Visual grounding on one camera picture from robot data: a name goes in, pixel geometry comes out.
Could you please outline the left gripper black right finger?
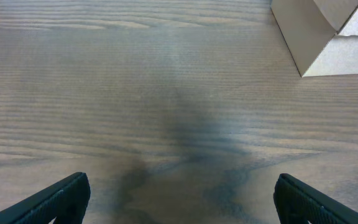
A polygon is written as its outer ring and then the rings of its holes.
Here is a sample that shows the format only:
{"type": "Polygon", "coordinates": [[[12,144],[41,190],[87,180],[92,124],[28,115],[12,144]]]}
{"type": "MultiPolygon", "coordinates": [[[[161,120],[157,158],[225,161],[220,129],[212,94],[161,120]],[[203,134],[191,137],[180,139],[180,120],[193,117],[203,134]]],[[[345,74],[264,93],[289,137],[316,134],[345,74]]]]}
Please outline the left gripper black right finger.
{"type": "Polygon", "coordinates": [[[279,175],[273,200],[281,224],[358,224],[358,212],[290,174],[279,175]]]}

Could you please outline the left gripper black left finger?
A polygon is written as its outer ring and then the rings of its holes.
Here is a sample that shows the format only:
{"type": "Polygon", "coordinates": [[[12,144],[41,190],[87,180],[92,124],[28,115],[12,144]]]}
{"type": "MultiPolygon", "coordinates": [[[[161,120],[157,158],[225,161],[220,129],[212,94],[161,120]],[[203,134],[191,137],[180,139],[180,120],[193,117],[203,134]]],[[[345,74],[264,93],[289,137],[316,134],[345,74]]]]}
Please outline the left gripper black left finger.
{"type": "Polygon", "coordinates": [[[87,175],[75,172],[0,211],[0,224],[82,224],[90,195],[87,175]]]}

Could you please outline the cardboard box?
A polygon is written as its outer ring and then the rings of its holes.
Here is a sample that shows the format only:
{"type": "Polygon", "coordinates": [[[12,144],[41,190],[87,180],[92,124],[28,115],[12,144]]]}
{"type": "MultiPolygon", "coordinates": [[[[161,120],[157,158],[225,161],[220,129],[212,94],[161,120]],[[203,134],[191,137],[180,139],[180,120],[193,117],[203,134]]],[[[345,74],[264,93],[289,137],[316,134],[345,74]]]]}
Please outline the cardboard box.
{"type": "Polygon", "coordinates": [[[358,0],[273,0],[302,77],[358,74],[358,0]]]}

